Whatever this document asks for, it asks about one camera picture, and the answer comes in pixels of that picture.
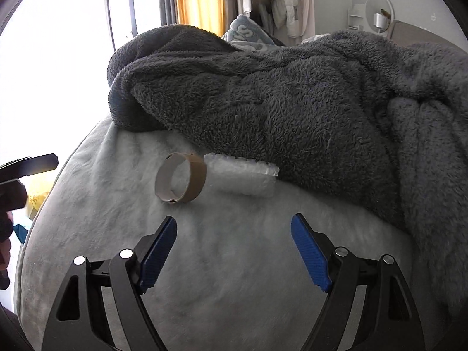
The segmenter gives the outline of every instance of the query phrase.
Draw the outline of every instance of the brown tape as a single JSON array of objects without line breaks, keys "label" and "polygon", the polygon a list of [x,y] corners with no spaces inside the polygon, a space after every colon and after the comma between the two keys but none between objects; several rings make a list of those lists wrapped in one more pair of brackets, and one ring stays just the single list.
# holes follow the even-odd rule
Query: brown tape
[{"label": "brown tape", "polygon": [[[174,171],[185,161],[190,164],[189,184],[183,194],[178,197],[171,189],[171,181]],[[198,197],[206,178],[207,165],[203,158],[196,154],[172,153],[168,155],[156,174],[154,192],[163,202],[190,202]]]}]

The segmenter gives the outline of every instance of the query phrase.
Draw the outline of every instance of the light gray bed sheet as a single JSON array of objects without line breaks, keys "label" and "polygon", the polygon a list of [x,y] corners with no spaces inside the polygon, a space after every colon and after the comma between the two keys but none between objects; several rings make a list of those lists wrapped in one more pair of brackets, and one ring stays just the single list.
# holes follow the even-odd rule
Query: light gray bed sheet
[{"label": "light gray bed sheet", "polygon": [[[394,255],[410,281],[409,236],[363,208],[289,183],[277,181],[270,199],[205,187],[192,202],[164,204],[154,194],[154,179],[174,151],[204,153],[176,132],[126,132],[107,117],[69,158],[19,260],[17,312],[36,350],[74,257],[112,258],[153,233],[167,215],[177,220],[177,240],[143,301],[171,351],[300,350],[325,294],[313,285],[291,238],[297,212],[358,257]],[[125,350],[108,293],[109,323]],[[352,345],[363,294],[358,289],[341,350]]]}]

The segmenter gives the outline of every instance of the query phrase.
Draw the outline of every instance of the blanket fold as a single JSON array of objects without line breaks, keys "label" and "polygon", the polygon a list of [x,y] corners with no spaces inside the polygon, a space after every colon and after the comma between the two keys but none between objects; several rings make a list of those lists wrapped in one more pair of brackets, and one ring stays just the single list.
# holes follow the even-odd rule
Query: blanket fold
[{"label": "blanket fold", "polygon": [[119,49],[108,81],[121,128],[274,162],[411,233],[451,313],[468,296],[467,54],[348,31],[243,52],[171,25]]}]

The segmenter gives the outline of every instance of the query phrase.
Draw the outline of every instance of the white jacket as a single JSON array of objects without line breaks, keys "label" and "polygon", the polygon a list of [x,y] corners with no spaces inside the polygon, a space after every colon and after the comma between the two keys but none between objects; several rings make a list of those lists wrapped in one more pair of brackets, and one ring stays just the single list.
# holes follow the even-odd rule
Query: white jacket
[{"label": "white jacket", "polygon": [[275,26],[279,29],[286,23],[289,37],[300,37],[298,0],[273,0],[271,10]]}]

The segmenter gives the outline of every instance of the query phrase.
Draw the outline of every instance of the blue gripper pad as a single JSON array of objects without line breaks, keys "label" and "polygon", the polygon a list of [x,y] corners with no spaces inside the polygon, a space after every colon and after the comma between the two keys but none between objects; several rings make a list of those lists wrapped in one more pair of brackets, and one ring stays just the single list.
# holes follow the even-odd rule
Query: blue gripper pad
[{"label": "blue gripper pad", "polygon": [[291,220],[291,235],[315,285],[329,293],[332,281],[328,276],[328,261],[299,215]]},{"label": "blue gripper pad", "polygon": [[140,279],[138,281],[141,294],[146,293],[149,288],[152,288],[156,284],[156,280],[176,241],[176,237],[177,222],[172,218],[166,223],[153,246],[148,251],[147,256],[141,262]]}]

